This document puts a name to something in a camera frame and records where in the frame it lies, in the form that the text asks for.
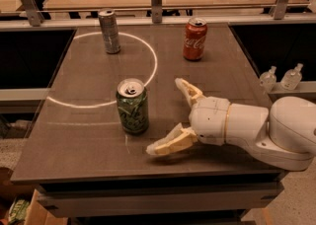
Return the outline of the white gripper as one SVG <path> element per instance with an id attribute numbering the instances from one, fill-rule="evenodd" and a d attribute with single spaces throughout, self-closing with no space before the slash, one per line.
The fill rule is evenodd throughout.
<path id="1" fill-rule="evenodd" d="M 204 144 L 224 144 L 224 127 L 230 102 L 215 97 L 206 98 L 203 92 L 183 78 L 176 78 L 177 88 L 185 96 L 189 107 L 191 127 L 177 124 L 166 137 L 146 148 L 151 156 L 166 156 L 192 147 L 198 140 Z"/>

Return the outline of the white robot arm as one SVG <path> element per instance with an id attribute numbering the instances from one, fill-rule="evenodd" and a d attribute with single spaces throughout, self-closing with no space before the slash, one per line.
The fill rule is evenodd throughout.
<path id="1" fill-rule="evenodd" d="M 270 108 L 233 104 L 207 97 L 178 78 L 177 88 L 190 108 L 190 126 L 178 124 L 146 149 L 152 156 L 183 151 L 195 143 L 242 148 L 253 158 L 288 171 L 303 171 L 316 157 L 316 106 L 297 97 L 283 97 Z"/>

